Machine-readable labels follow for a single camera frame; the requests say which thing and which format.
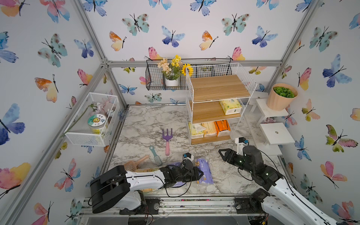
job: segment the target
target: white wire basket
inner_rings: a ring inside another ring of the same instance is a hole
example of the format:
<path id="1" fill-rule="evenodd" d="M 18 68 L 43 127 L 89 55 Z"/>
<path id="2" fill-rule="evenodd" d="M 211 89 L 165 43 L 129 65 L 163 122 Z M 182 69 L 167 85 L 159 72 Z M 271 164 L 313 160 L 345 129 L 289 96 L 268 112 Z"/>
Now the white wire basket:
<path id="1" fill-rule="evenodd" d="M 102 103 L 103 109 L 98 114 L 106 116 L 105 126 L 94 133 L 94 128 L 88 125 L 88 119 L 94 115 L 93 109 L 88 107 L 92 103 Z M 72 144 L 88 146 L 106 146 L 107 140 L 114 125 L 115 118 L 119 111 L 119 100 L 116 95 L 107 95 L 89 92 L 81 103 L 79 110 L 72 118 L 72 122 L 65 129 L 70 130 L 65 134 Z"/>

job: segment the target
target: wooden shelf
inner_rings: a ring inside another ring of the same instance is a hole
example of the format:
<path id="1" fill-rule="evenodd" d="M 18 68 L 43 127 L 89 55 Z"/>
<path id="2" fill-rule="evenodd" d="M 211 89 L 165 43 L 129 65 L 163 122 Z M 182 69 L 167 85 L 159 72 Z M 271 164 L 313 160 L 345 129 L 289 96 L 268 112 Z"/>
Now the wooden shelf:
<path id="1" fill-rule="evenodd" d="M 194 102 L 250 97 L 237 75 L 191 78 Z"/>
<path id="2" fill-rule="evenodd" d="M 227 120 L 239 117 L 241 117 L 240 113 L 225 115 L 218 101 L 194 103 L 193 124 Z"/>
<path id="3" fill-rule="evenodd" d="M 230 136 L 222 136 L 222 137 L 213 136 L 213 137 L 205 137 L 205 138 L 196 138 L 196 139 L 191 139 L 191 145 L 205 144 L 215 141 L 225 141 L 230 139 L 231 139 Z"/>

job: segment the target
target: yellow tissue pack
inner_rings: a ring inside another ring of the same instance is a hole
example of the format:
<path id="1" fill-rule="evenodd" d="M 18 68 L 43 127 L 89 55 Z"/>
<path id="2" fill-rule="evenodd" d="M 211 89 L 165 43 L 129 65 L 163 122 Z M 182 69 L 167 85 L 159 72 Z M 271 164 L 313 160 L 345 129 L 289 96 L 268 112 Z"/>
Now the yellow tissue pack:
<path id="1" fill-rule="evenodd" d="M 191 133 L 191 139 L 204 137 L 204 131 L 197 132 L 195 126 L 192 125 L 190 122 L 189 122 L 189 129 L 190 129 L 190 133 Z"/>
<path id="2" fill-rule="evenodd" d="M 206 130 L 204 130 L 204 137 L 212 137 L 217 135 L 214 122 L 202 123 L 201 126 L 206 127 Z"/>
<path id="3" fill-rule="evenodd" d="M 240 113 L 241 111 L 241 104 L 237 99 L 229 99 L 229 100 L 222 100 L 219 101 L 225 115 L 231 115 Z"/>

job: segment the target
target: butterfly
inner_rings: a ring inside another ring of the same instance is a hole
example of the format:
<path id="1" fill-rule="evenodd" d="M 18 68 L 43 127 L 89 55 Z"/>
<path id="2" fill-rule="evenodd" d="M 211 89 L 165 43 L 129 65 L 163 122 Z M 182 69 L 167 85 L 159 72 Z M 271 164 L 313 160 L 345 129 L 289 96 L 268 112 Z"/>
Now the butterfly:
<path id="1" fill-rule="evenodd" d="M 218 38 L 219 36 L 217 36 L 215 39 L 212 39 L 212 36 L 209 34 L 209 32 L 205 31 L 202 35 L 202 39 L 204 43 L 201 43 L 199 45 L 200 49 L 206 50 L 208 48 L 211 47 L 212 43 L 214 43 L 214 41 Z"/>
<path id="2" fill-rule="evenodd" d="M 360 25 L 360 13 L 356 14 L 349 24 L 350 30 Z"/>
<path id="3" fill-rule="evenodd" d="M 146 84 L 146 79 L 143 76 L 139 77 L 139 80 L 140 80 L 140 84 L 143 84 L 143 85 Z"/>
<path id="4" fill-rule="evenodd" d="M 298 77 L 299 77 L 299 83 L 297 84 L 297 86 L 300 87 L 306 91 L 309 88 L 309 78 L 310 78 L 310 74 L 311 74 L 311 68 L 307 68 L 304 73 L 300 76 L 300 73 L 298 73 Z"/>
<path id="5" fill-rule="evenodd" d="M 288 65 L 285 66 L 285 69 L 283 70 L 283 74 L 281 76 L 281 79 L 284 79 L 287 76 L 286 73 L 289 72 L 291 70 L 291 68 L 292 68 L 292 66 L 288 66 Z"/>
<path id="6" fill-rule="evenodd" d="M 163 59 L 153 47 L 149 48 L 149 57 L 145 56 L 145 58 L 148 58 L 150 60 L 162 60 Z"/>
<path id="7" fill-rule="evenodd" d="M 76 103 L 76 98 L 73 96 L 71 97 L 71 104 L 69 104 L 70 107 L 66 107 L 68 109 L 72 109 L 72 106 L 74 106 Z"/>
<path id="8" fill-rule="evenodd" d="M 0 120 L 0 145 L 5 144 L 10 140 L 9 134 L 21 134 L 25 130 L 25 124 L 22 122 L 14 123 L 19 117 L 20 107 L 16 103 L 12 104 L 9 110 L 5 113 L 2 120 Z"/>
<path id="9" fill-rule="evenodd" d="M 145 33 L 147 33 L 149 31 L 149 24 L 147 22 L 145 22 L 149 18 L 148 14 L 142 14 L 142 15 L 138 16 L 136 19 L 135 19 L 135 14 L 134 14 L 134 17 L 132 15 L 130 15 L 130 16 L 132 19 L 123 18 L 122 22 L 127 26 L 127 30 L 130 33 L 132 33 L 133 36 L 136 36 L 138 31 L 140 32 L 140 30 Z"/>
<path id="10" fill-rule="evenodd" d="M 301 39 L 296 42 L 295 48 L 297 48 L 295 52 L 297 52 L 300 48 L 304 47 L 305 45 L 301 45 Z"/>
<path id="11" fill-rule="evenodd" d="M 273 40 L 274 38 L 276 38 L 278 36 L 278 34 L 270 34 L 268 35 L 270 31 L 266 31 L 264 32 L 264 30 L 262 29 L 261 26 L 258 26 L 257 27 L 257 31 L 256 31 L 256 35 L 257 35 L 257 38 L 253 39 L 252 40 L 252 43 L 254 45 L 257 45 L 259 42 L 260 42 L 260 47 L 263 48 L 265 46 L 267 46 L 267 42 L 266 41 L 271 41 Z"/>
<path id="12" fill-rule="evenodd" d="M 181 34 L 175 34 L 174 33 L 176 31 L 173 31 L 172 33 L 164 26 L 161 26 L 162 29 L 162 33 L 166 36 L 166 38 L 162 39 L 162 42 L 166 45 L 168 45 L 169 43 L 171 43 L 171 45 L 176 48 L 179 46 L 179 43 L 177 41 L 181 41 L 184 37 L 185 34 L 181 33 Z"/>
<path id="13" fill-rule="evenodd" d="M 48 222 L 50 222 L 49 214 L 50 214 L 50 207 L 52 205 L 53 204 L 51 204 L 50 201 L 49 208 L 46 210 L 40 203 L 36 203 L 34 206 L 35 213 L 37 215 L 43 215 L 43 216 L 40 217 L 35 222 L 33 222 L 31 225 L 46 225 Z"/>
<path id="14" fill-rule="evenodd" d="M 233 56 L 230 57 L 228 56 L 229 59 L 231 60 L 245 60 L 245 57 L 243 56 L 243 54 L 241 53 L 241 48 L 240 47 L 236 47 L 234 49 L 234 52 L 233 52 Z"/>
<path id="15" fill-rule="evenodd" d="M 75 169 L 75 167 L 76 167 L 76 162 L 75 159 L 73 158 L 70 162 L 68 172 L 66 172 L 64 169 L 63 169 L 64 172 L 61 171 L 61 173 L 64 173 L 66 176 L 58 180 L 55 183 L 54 187 L 57 187 L 59 190 L 61 190 L 65 186 L 66 192 L 72 191 L 72 189 L 74 189 L 72 182 L 74 181 L 75 178 L 78 178 L 80 176 L 80 172 L 81 172 L 80 168 Z"/>
<path id="16" fill-rule="evenodd" d="M 304 0 L 303 3 L 299 3 L 296 5 L 295 11 L 300 12 L 301 10 L 303 10 L 302 12 L 305 12 L 305 10 L 309 7 L 311 3 L 311 0 Z"/>
<path id="17" fill-rule="evenodd" d="M 56 100 L 58 99 L 58 88 L 56 87 L 56 82 L 55 82 L 55 75 L 53 74 L 53 81 L 49 81 L 47 79 L 43 79 L 43 78 L 35 78 L 35 83 L 36 86 L 40 89 L 43 90 L 44 92 L 48 92 L 46 94 L 46 99 L 48 101 L 51 102 L 56 102 Z"/>
<path id="18" fill-rule="evenodd" d="M 261 91 L 261 92 L 263 92 L 264 90 L 265 90 L 264 85 L 259 84 L 259 89 L 255 90 L 255 91 Z"/>
<path id="19" fill-rule="evenodd" d="M 130 62 L 135 61 L 134 58 L 130 58 L 129 59 Z M 124 71 L 126 71 L 127 73 L 130 73 L 130 71 L 135 72 L 135 67 L 126 67 L 125 69 L 123 69 Z"/>
<path id="20" fill-rule="evenodd" d="M 210 14 L 210 10 L 208 6 L 216 2 L 216 0 L 195 0 L 195 1 L 196 2 L 190 4 L 190 10 L 196 11 L 197 9 L 199 9 L 199 12 L 201 10 L 203 16 L 207 16 Z"/>
<path id="21" fill-rule="evenodd" d="M 336 31 L 329 31 L 326 32 L 328 30 L 329 27 L 327 27 L 325 29 L 324 27 L 324 32 L 322 32 L 321 34 L 321 28 L 317 27 L 314 29 L 314 37 L 311 38 L 310 41 L 310 48 L 312 49 L 313 47 L 319 46 L 319 51 L 322 52 L 324 51 L 327 47 L 329 47 L 330 45 L 330 41 L 329 40 L 333 40 L 337 37 L 338 32 Z"/>
<path id="22" fill-rule="evenodd" d="M 309 99 L 306 103 L 306 108 L 302 108 L 302 113 L 306 114 L 305 119 L 306 121 L 311 121 L 311 118 L 314 120 L 320 119 L 320 116 L 316 113 L 314 113 L 314 108 L 311 107 L 311 99 Z"/>
<path id="23" fill-rule="evenodd" d="M 244 21 L 248 20 L 248 18 L 250 17 L 249 14 L 244 14 L 235 19 L 237 14 L 235 14 L 235 16 L 233 14 L 231 15 L 233 16 L 234 20 L 230 18 L 223 18 L 221 20 L 222 24 L 224 25 L 223 30 L 226 36 L 228 36 L 232 30 L 235 32 L 235 29 L 239 33 L 243 32 L 246 27 L 246 23 Z"/>
<path id="24" fill-rule="evenodd" d="M 126 37 L 124 37 L 124 40 L 121 40 L 121 38 L 119 36 L 117 36 L 114 32 L 110 31 L 110 39 L 115 42 L 111 45 L 111 47 L 115 50 L 115 51 L 119 51 L 120 49 L 122 49 L 124 47 L 124 42 Z"/>
<path id="25" fill-rule="evenodd" d="M 276 8 L 276 6 L 279 5 L 279 0 L 257 0 L 256 6 L 258 8 L 262 7 L 262 5 L 265 3 L 267 4 L 269 2 L 269 9 L 272 10 Z"/>
<path id="26" fill-rule="evenodd" d="M 145 98 L 147 98 L 149 102 L 153 103 L 154 101 L 161 101 L 160 96 L 161 96 L 161 93 L 158 93 L 156 95 L 151 94 L 151 96 L 145 95 Z"/>
<path id="27" fill-rule="evenodd" d="M 135 95 L 135 90 L 137 89 L 137 87 L 125 87 L 124 85 L 119 84 L 119 86 L 123 89 L 121 90 L 122 93 L 129 93 L 131 95 Z"/>
<path id="28" fill-rule="evenodd" d="M 261 74 L 261 70 L 266 69 L 266 66 L 252 66 L 251 70 L 249 71 L 249 73 L 255 73 L 256 75 Z"/>
<path id="29" fill-rule="evenodd" d="M 70 205 L 70 216 L 66 215 L 68 219 L 70 219 L 67 222 L 67 225 L 77 225 L 77 218 L 79 215 L 78 213 L 81 211 L 82 208 L 82 203 L 81 201 L 77 201 L 76 202 L 76 198 L 73 198 L 73 200 L 71 201 L 71 205 Z"/>
<path id="30" fill-rule="evenodd" d="M 288 167 L 289 167 L 289 169 L 291 170 L 291 176 L 293 176 L 293 177 L 295 177 L 296 178 L 296 176 L 294 176 L 292 173 L 293 173 L 293 170 L 294 170 L 294 164 L 292 163 L 292 162 L 290 162 L 290 163 L 288 163 Z"/>
<path id="31" fill-rule="evenodd" d="M 347 181 L 347 177 L 342 174 L 335 174 L 333 176 L 334 164 L 332 162 L 326 161 L 325 165 L 320 165 L 320 168 L 321 171 L 324 173 L 324 176 L 326 176 L 334 184 L 335 189 L 338 186 L 335 184 L 334 180 Z"/>
<path id="32" fill-rule="evenodd" d="M 93 78 L 91 74 L 85 73 L 82 69 L 78 69 L 77 74 L 79 75 L 81 81 L 83 82 L 83 84 L 79 84 L 80 87 L 89 85 L 91 79 Z"/>
<path id="33" fill-rule="evenodd" d="M 340 54 L 337 54 L 335 56 L 334 61 L 331 63 L 331 69 L 324 69 L 323 70 L 323 76 L 324 78 L 329 78 L 326 82 L 326 85 L 328 87 L 334 87 L 335 86 L 335 80 L 340 84 L 347 84 L 352 81 L 351 77 L 346 76 L 343 73 L 340 73 L 340 71 L 345 70 L 343 69 L 344 66 L 340 68 Z"/>
<path id="34" fill-rule="evenodd" d="M 102 17 L 106 15 L 106 11 L 101 7 L 104 7 L 105 3 L 108 0 L 85 0 L 85 1 L 87 2 L 82 4 L 84 10 L 90 12 L 94 7 L 94 12 L 96 10 L 98 14 Z"/>
<path id="35" fill-rule="evenodd" d="M 304 156 L 309 161 L 311 161 L 309 154 L 305 151 L 305 150 L 307 150 L 307 147 L 304 148 L 304 136 L 303 135 L 301 135 L 300 142 L 295 141 L 295 147 L 298 148 L 297 156 L 299 159 L 302 159 L 302 157 Z"/>
<path id="36" fill-rule="evenodd" d="M 306 190 L 306 193 L 308 193 L 309 196 L 309 201 L 313 204 L 316 204 L 317 201 L 319 202 L 323 202 L 323 200 L 321 199 L 320 195 L 313 189 L 315 186 L 310 185 L 310 181 L 307 178 L 306 174 L 304 174 L 303 179 L 300 181 L 300 186 L 302 189 Z"/>
<path id="37" fill-rule="evenodd" d="M 89 54 L 90 57 L 93 57 L 93 56 L 94 56 L 94 52 L 91 50 L 91 48 L 92 48 L 91 41 L 88 41 L 88 42 L 85 44 L 85 40 L 83 40 L 83 41 L 81 42 L 81 41 L 78 41 L 78 40 L 74 39 L 74 42 L 75 42 L 75 44 L 77 45 L 77 47 L 78 47 L 79 49 L 82 49 L 81 56 L 82 56 L 84 59 L 87 58 L 87 54 Z"/>
<path id="38" fill-rule="evenodd" d="M 170 98 L 170 101 L 174 104 L 185 104 L 185 102 L 179 102 L 179 100 L 175 100 L 175 99 L 172 99 Z"/>
<path id="39" fill-rule="evenodd" d="M 344 152 L 344 149 L 342 148 L 342 146 L 353 147 L 353 148 L 357 146 L 356 141 L 349 139 L 349 138 L 342 138 L 344 136 L 347 136 L 347 135 L 342 135 L 344 130 L 342 130 L 340 136 L 338 137 L 333 126 L 331 126 L 331 125 L 326 125 L 326 126 L 328 128 L 328 134 L 330 136 L 330 137 L 327 135 L 325 136 L 327 139 L 326 144 L 333 146 L 333 152 L 340 152 L 340 151 Z"/>
<path id="40" fill-rule="evenodd" d="M 61 156 L 61 150 L 65 150 L 67 148 L 67 142 L 64 142 L 61 147 L 59 148 L 58 152 L 55 155 L 55 159 L 60 158 Z"/>
<path id="41" fill-rule="evenodd" d="M 0 199 L 4 197 L 9 191 L 20 187 L 21 183 L 25 180 L 29 173 L 31 165 L 24 162 L 18 167 L 0 168 L 0 188 L 6 189 L 6 191 L 0 194 Z"/>
<path id="42" fill-rule="evenodd" d="M 289 114 L 288 116 L 282 116 L 281 117 L 281 118 L 285 119 L 285 127 L 289 128 L 290 127 L 289 123 L 291 125 L 297 125 L 296 120 L 294 119 L 294 117 L 292 117 L 292 115 L 294 115 L 294 112 L 292 112 L 290 114 L 290 105 L 288 105 L 285 109 Z"/>
<path id="43" fill-rule="evenodd" d="M 353 120 L 360 121 L 360 109 L 358 109 L 358 108 L 353 108 L 353 109 L 352 109 L 352 114 L 350 115 L 350 117 L 351 117 Z"/>
<path id="44" fill-rule="evenodd" d="M 1 11 L 8 17 L 15 17 L 17 14 L 21 16 L 21 9 L 24 5 L 30 5 L 25 3 L 26 0 L 19 2 L 19 0 L 3 0 L 0 2 Z"/>
<path id="45" fill-rule="evenodd" d="M 351 219 L 352 216 L 354 215 L 354 204 L 352 203 L 352 201 L 342 202 L 342 208 L 338 204 L 335 204 L 331 206 L 331 209 L 333 213 L 343 218 L 340 220 L 346 221 L 349 225 L 353 225 L 353 223 L 360 222 L 360 220 L 356 221 Z"/>
<path id="46" fill-rule="evenodd" d="M 12 51 L 4 50 L 8 47 L 6 46 L 8 43 L 8 37 L 8 32 L 0 33 L 0 57 L 8 62 L 14 63 L 18 59 L 16 54 Z"/>
<path id="47" fill-rule="evenodd" d="M 48 43 L 48 41 L 45 39 L 46 43 L 42 42 L 43 44 L 47 45 L 50 49 L 48 48 L 42 48 L 37 52 L 37 55 L 44 58 L 44 59 L 48 59 L 49 63 L 53 66 L 57 66 L 60 67 L 60 60 L 61 59 L 60 56 L 67 56 L 67 50 L 65 48 L 65 45 L 60 42 L 60 37 L 58 34 L 54 34 L 51 38 L 50 44 Z"/>
<path id="48" fill-rule="evenodd" d="M 154 8 L 158 1 L 161 2 L 165 10 L 168 10 L 172 5 L 171 0 L 149 0 L 149 4 Z"/>
<path id="49" fill-rule="evenodd" d="M 69 21 L 70 13 L 63 7 L 63 5 L 65 5 L 65 0 L 40 0 L 40 3 L 43 5 L 49 5 L 48 15 L 54 22 L 59 23 L 60 15 Z"/>

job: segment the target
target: pink handle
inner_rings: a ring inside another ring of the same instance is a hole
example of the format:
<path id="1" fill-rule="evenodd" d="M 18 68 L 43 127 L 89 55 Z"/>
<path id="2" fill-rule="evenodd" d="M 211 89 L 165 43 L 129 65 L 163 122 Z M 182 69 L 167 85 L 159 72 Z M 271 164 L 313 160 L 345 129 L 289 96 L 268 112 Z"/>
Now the pink handle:
<path id="1" fill-rule="evenodd" d="M 170 155 L 170 146 L 169 146 L 169 142 L 166 142 L 166 151 L 165 151 L 165 155 L 169 156 Z"/>

